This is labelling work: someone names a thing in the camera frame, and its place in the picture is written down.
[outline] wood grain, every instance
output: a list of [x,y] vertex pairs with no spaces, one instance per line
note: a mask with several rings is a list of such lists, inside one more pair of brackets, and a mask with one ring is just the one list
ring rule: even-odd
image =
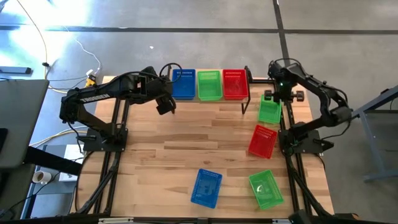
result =
[[[104,83],[112,77],[105,77]],[[260,95],[271,85],[251,87],[252,100],[245,115],[235,103],[177,103],[175,114],[160,116],[156,102],[132,105],[127,126],[129,139],[122,154],[112,216],[283,218],[292,212],[286,164],[278,142],[272,159],[246,153],[255,125],[278,130],[278,124],[257,122]],[[99,101],[95,115],[110,121],[114,100]],[[296,122],[312,120],[307,99],[293,103]],[[92,194],[101,172],[103,152],[95,152],[83,168],[78,204]],[[319,159],[303,155],[305,175],[314,196],[333,213],[325,172]],[[223,175],[217,207],[191,203],[199,168]],[[260,210],[248,176],[270,169],[285,202]],[[303,208],[301,191],[299,200]],[[108,188],[103,197],[104,208]]]

